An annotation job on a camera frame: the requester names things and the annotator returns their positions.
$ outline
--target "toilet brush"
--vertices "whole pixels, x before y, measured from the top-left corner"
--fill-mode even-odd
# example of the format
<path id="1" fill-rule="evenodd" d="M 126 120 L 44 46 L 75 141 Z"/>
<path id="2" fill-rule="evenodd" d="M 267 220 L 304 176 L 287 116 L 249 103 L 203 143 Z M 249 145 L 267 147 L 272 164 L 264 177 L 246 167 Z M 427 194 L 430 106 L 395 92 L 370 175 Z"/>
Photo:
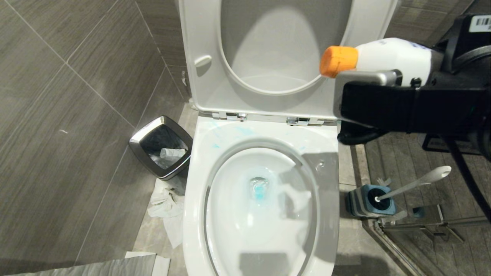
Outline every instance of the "toilet brush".
<path id="1" fill-rule="evenodd" d="M 451 170 L 450 166 L 437 167 L 416 181 L 393 191 L 386 186 L 363 185 L 347 194 L 346 207 L 355 217 L 378 218 L 393 216 L 396 214 L 393 198 L 395 195 L 443 179 Z"/>

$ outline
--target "cable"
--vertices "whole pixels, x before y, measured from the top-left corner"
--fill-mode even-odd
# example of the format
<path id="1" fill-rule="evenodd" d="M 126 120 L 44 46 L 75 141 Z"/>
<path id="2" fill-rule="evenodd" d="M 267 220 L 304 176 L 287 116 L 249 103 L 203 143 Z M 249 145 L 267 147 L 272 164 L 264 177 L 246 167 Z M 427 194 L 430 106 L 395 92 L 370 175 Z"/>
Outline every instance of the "cable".
<path id="1" fill-rule="evenodd" d="M 484 198 L 483 194 L 479 190 L 479 187 L 476 184 L 476 181 L 472 177 L 472 174 L 470 173 L 469 168 L 467 167 L 467 164 L 465 163 L 465 160 L 462 156 L 462 153 L 460 152 L 457 144 L 452 138 L 446 137 L 446 136 L 441 136 L 442 140 L 445 141 L 447 144 L 448 150 L 450 151 L 450 154 L 452 154 L 452 157 L 455 160 L 455 163 L 457 164 L 457 167 L 459 167 L 459 171 L 462 174 L 462 177 L 465 180 L 465 183 L 467 184 L 467 187 L 469 188 L 470 193 L 474 197 L 474 199 L 477 201 L 477 204 L 483 211 L 484 215 L 488 219 L 489 223 L 491 223 L 491 207 L 487 203 L 486 199 Z"/>

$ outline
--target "barcode label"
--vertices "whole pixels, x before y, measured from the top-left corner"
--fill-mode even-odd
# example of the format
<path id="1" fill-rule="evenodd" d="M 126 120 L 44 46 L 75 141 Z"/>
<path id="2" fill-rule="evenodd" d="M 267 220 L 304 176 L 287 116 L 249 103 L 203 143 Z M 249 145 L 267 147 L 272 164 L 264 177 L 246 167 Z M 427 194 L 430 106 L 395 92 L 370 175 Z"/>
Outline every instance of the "barcode label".
<path id="1" fill-rule="evenodd" d="M 491 32 L 491 15 L 476 15 L 470 22 L 469 32 Z"/>

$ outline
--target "toilet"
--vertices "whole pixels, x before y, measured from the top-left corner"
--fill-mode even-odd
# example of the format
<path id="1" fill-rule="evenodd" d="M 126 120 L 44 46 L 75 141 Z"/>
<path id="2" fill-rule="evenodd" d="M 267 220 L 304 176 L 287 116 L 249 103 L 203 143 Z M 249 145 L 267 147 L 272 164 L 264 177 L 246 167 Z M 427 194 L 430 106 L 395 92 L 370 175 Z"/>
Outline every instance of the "toilet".
<path id="1" fill-rule="evenodd" d="M 331 275 L 339 231 L 331 45 L 383 38 L 397 0 L 180 0 L 199 109 L 183 217 L 190 276 Z"/>

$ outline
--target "white bottle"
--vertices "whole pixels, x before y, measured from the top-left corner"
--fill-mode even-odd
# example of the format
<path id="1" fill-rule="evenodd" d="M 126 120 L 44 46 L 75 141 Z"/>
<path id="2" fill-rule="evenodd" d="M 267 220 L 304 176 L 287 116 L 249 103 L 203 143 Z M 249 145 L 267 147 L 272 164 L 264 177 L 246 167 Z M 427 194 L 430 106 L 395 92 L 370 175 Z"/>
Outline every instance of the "white bottle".
<path id="1" fill-rule="evenodd" d="M 430 73 L 439 69 L 441 60 L 442 54 L 422 45 L 399 38 L 385 38 L 356 48 L 331 46 L 322 56 L 320 70 L 321 75 L 335 78 L 345 70 L 397 69 L 403 75 L 401 86 L 410 86 L 413 78 L 420 78 L 424 85 Z"/>

